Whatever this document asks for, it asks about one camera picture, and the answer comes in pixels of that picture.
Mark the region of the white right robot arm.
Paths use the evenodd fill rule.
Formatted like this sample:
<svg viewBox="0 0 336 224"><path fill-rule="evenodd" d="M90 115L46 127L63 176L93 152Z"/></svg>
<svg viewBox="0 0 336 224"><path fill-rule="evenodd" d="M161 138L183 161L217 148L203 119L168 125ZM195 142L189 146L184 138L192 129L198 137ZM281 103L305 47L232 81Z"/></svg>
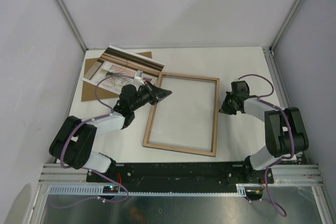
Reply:
<svg viewBox="0 0 336 224"><path fill-rule="evenodd" d="M257 153L247 156L243 162L219 163L168 163L156 164L164 177L176 179L214 179L225 177L228 183L269 182L268 171L284 160L292 159L309 147L306 129L298 108L281 108L263 100L263 96L250 95L246 81L238 78L231 83L232 90L226 93L221 105L214 99L214 120L218 114L249 114L265 125L265 146Z"/></svg>

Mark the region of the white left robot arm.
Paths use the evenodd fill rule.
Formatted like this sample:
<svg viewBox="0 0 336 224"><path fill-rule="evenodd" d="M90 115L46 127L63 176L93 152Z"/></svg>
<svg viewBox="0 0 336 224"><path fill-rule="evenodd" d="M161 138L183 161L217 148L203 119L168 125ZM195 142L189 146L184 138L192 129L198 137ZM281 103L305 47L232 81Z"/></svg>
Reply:
<svg viewBox="0 0 336 224"><path fill-rule="evenodd" d="M139 88L127 84L121 89L116 105L107 114L81 120L75 116L65 119L49 147L52 157L60 160L63 168L95 170L105 182L115 178L112 158L92 150L95 138L127 128L135 119L135 111L146 104L156 105L172 94L145 82Z"/></svg>

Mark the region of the printed interior photo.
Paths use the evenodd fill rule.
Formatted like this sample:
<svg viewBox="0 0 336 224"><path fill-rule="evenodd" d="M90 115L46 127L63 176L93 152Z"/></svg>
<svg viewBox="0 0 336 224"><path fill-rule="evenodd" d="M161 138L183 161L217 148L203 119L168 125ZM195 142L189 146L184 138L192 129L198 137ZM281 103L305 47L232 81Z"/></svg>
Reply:
<svg viewBox="0 0 336 224"><path fill-rule="evenodd" d="M128 52L126 50L109 46L87 73L83 72L82 80L96 86L95 95L98 88L103 88L117 95L121 93L123 86L132 84L134 76L138 70L142 70L144 82L156 84L160 72L165 64L148 58L140 54Z"/></svg>

